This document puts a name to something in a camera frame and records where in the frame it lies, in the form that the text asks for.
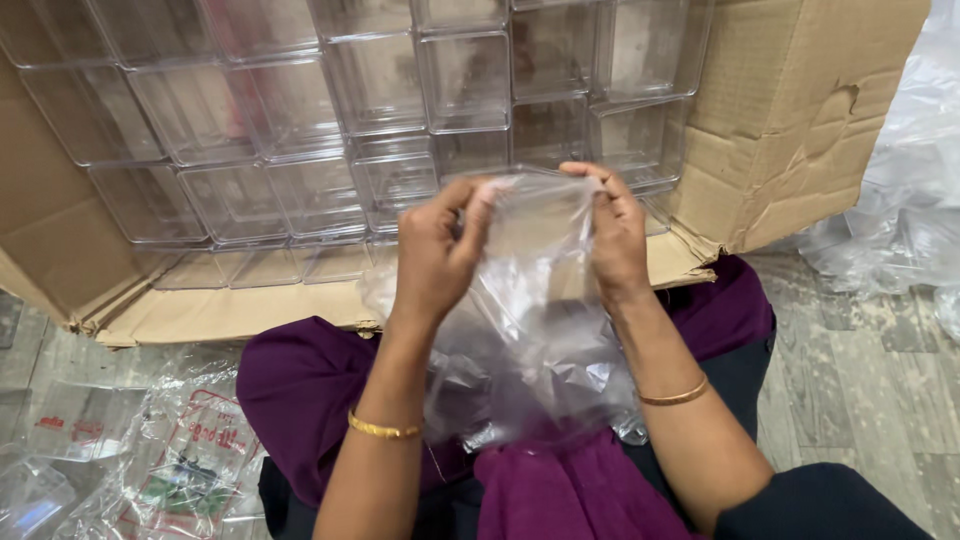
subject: cardboard box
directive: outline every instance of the cardboard box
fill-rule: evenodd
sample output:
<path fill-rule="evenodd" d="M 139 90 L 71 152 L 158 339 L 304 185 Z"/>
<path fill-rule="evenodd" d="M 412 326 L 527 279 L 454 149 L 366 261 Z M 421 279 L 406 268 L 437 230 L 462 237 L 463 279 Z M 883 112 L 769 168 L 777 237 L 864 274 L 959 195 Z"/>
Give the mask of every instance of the cardboard box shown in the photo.
<path fill-rule="evenodd" d="M 666 287 L 853 205 L 929 0 L 718 0 L 674 230 L 650 240 Z M 247 337 L 319 315 L 375 325 L 353 283 L 161 292 L 134 264 L 6 61 L 0 66 L 0 287 L 109 346 Z"/>

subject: gray marble floor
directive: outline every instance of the gray marble floor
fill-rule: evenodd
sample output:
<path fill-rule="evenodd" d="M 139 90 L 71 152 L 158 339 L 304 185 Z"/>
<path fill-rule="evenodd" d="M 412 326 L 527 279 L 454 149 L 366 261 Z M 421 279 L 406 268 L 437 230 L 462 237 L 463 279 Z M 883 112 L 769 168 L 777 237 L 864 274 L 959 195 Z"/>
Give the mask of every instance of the gray marble floor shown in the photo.
<path fill-rule="evenodd" d="M 844 463 L 939 540 L 960 540 L 960 347 L 932 291 L 859 301 L 827 293 L 797 256 L 747 259 L 779 320 L 759 404 L 774 467 Z M 33 424 L 50 381 L 148 384 L 177 349 L 110 353 L 0 294 L 0 444 Z"/>

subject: gold bangle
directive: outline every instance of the gold bangle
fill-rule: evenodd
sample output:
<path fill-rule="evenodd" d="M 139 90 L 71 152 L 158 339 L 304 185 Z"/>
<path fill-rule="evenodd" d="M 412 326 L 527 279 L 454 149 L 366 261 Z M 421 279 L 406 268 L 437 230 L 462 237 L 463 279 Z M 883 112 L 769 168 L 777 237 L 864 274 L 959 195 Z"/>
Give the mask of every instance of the gold bangle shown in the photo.
<path fill-rule="evenodd" d="M 355 407 L 351 407 L 347 411 L 347 423 L 350 424 L 351 428 L 354 428 L 362 433 L 366 433 L 367 435 L 382 437 L 384 439 L 407 439 L 414 435 L 420 434 L 420 426 L 413 426 L 412 428 L 407 428 L 405 430 L 398 430 L 397 428 L 384 428 L 374 424 L 367 424 L 363 420 L 360 420 L 353 415 L 354 409 Z"/>
<path fill-rule="evenodd" d="M 674 396 L 672 398 L 644 398 L 639 393 L 637 393 L 636 397 L 648 405 L 655 405 L 655 406 L 679 405 L 679 404 L 692 402 L 693 400 L 699 398 L 700 396 L 703 396 L 704 394 L 707 393 L 707 390 L 709 387 L 710 387 L 709 379 L 707 378 L 707 374 L 704 373 L 704 379 L 700 381 L 700 384 L 697 384 L 696 388 L 690 390 L 689 392 L 686 392 L 685 394 Z"/>

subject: forearm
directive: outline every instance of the forearm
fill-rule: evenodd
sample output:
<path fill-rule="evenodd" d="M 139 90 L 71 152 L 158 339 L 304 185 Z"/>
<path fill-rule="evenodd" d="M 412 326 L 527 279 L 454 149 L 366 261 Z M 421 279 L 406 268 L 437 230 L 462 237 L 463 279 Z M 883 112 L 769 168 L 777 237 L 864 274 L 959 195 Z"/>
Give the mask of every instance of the forearm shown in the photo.
<path fill-rule="evenodd" d="M 384 427 L 423 423 L 426 364 L 436 329 L 391 321 L 356 417 Z M 327 486 L 315 539 L 409 538 L 420 488 L 420 436 L 386 439 L 348 430 Z"/>
<path fill-rule="evenodd" d="M 703 380 L 652 294 L 616 309 L 613 319 L 640 395 L 678 396 Z M 770 482 L 770 464 L 712 388 L 685 404 L 641 407 L 660 467 L 700 531 L 712 534 L 722 510 Z"/>

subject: person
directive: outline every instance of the person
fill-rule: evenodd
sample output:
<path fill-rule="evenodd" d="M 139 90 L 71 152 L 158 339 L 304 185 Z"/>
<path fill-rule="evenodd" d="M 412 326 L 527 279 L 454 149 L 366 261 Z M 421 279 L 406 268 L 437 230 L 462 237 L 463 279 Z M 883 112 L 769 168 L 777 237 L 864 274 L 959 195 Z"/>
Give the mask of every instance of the person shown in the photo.
<path fill-rule="evenodd" d="M 658 295 L 628 187 L 600 165 L 561 168 L 605 187 L 591 264 L 649 444 L 609 429 L 559 451 L 517 442 L 467 456 L 455 441 L 423 443 L 431 345 L 468 291 L 495 196 L 461 179 L 399 220 L 382 338 L 314 317 L 243 354 L 237 396 L 271 456 L 259 489 L 274 538 L 929 538 L 853 470 L 775 474 L 757 448 L 776 320 L 752 269 L 721 258 L 717 282 Z"/>

